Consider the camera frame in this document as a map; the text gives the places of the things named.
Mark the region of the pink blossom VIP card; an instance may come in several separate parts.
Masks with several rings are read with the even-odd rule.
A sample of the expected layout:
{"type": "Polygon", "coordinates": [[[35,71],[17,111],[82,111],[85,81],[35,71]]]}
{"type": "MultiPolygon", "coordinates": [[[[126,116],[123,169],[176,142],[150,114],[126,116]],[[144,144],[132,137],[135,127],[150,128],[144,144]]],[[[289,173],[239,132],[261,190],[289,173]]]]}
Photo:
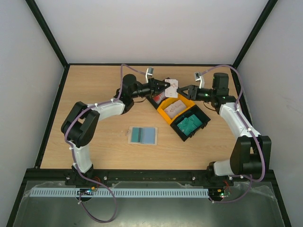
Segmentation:
{"type": "Polygon", "coordinates": [[[176,79],[165,79],[165,82],[170,83],[170,86],[165,89],[165,97],[167,98],[177,98],[178,93],[178,80],[176,79]]]}

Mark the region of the teal VIP credit card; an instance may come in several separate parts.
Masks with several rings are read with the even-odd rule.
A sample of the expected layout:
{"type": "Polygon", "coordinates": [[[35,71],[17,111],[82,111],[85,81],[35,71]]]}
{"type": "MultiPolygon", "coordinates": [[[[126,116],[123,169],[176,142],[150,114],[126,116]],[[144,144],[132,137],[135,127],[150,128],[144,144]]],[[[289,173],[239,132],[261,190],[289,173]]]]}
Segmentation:
{"type": "Polygon", "coordinates": [[[141,142],[141,128],[140,127],[133,127],[132,128],[131,142],[132,143],[140,143],[141,142]]]}

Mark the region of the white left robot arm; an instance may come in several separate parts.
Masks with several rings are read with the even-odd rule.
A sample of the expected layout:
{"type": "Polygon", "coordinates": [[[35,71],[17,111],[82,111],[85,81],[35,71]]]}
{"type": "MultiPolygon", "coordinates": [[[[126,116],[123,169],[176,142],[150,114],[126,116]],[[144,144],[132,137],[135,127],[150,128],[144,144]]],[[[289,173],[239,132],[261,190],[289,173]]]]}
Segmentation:
{"type": "Polygon", "coordinates": [[[164,80],[149,78],[142,84],[135,75],[126,74],[112,99],[90,105],[77,102],[61,126],[64,140],[70,146],[73,167],[83,174],[92,168],[89,143],[99,121],[127,113],[134,105],[134,98],[152,98],[169,87],[170,83],[164,80]]]}

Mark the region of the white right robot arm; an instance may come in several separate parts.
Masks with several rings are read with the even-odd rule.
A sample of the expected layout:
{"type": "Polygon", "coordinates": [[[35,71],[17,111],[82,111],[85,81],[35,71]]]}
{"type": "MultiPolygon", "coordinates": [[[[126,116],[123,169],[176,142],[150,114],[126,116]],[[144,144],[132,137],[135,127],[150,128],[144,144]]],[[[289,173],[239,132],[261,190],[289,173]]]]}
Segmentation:
{"type": "Polygon", "coordinates": [[[252,175],[259,175],[260,182],[268,168],[271,139],[262,136],[244,116],[237,98],[229,94],[229,76],[226,73],[214,73],[211,89],[202,86],[202,73],[195,73],[199,86],[190,85],[178,88],[177,92],[186,99],[211,103],[215,111],[225,120],[236,143],[229,159],[211,164],[212,170],[207,172],[206,179],[211,185],[217,185],[223,176],[246,177],[252,181],[252,175]]]}

